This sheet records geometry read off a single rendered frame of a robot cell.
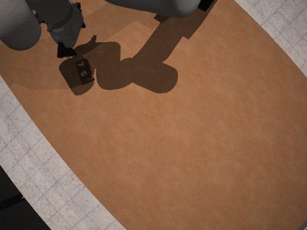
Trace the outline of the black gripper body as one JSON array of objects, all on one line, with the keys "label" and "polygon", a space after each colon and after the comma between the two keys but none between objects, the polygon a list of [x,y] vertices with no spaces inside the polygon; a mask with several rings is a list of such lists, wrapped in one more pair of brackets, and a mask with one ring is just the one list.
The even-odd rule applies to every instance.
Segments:
[{"label": "black gripper body", "polygon": [[58,29],[55,28],[49,33],[57,44],[58,42],[62,42],[65,46],[73,48],[83,24],[83,15],[73,2],[70,1],[70,3],[74,13],[71,20],[66,25]]}]

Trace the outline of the brown number cube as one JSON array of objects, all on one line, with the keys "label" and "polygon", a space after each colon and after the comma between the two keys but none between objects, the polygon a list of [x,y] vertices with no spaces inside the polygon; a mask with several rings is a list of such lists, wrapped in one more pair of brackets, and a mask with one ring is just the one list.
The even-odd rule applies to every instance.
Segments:
[{"label": "brown number cube", "polygon": [[80,78],[83,82],[92,78],[88,68],[82,69],[82,70],[78,71],[78,73],[79,73]]},{"label": "brown number cube", "polygon": [[80,71],[82,69],[88,68],[87,63],[84,59],[81,59],[77,62],[75,62],[77,70]]}]

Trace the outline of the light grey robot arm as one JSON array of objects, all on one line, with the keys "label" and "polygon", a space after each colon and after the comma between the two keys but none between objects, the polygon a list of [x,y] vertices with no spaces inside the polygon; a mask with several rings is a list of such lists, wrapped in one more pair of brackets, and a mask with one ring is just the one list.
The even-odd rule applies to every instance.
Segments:
[{"label": "light grey robot arm", "polygon": [[[184,18],[195,12],[201,0],[105,1],[129,9]],[[66,25],[72,16],[69,0],[0,0],[0,40],[13,50],[27,50],[39,41],[41,23],[52,32]]]}]

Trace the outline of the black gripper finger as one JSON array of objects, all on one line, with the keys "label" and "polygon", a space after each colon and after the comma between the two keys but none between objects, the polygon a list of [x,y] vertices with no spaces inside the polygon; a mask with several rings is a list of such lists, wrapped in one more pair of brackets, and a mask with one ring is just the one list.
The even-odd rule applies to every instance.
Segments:
[{"label": "black gripper finger", "polygon": [[[79,3],[79,2],[76,2],[75,3],[75,5],[78,7],[78,9],[82,12],[82,10],[80,9],[81,8],[81,3]],[[85,26],[85,24],[84,24],[84,22],[83,22],[83,24],[82,24],[82,27],[81,28],[85,28],[86,26]]]},{"label": "black gripper finger", "polygon": [[76,52],[72,48],[65,48],[65,45],[62,42],[58,42],[58,52],[57,52],[57,57],[58,58],[63,58],[66,56],[71,56],[74,55],[76,56]]}]

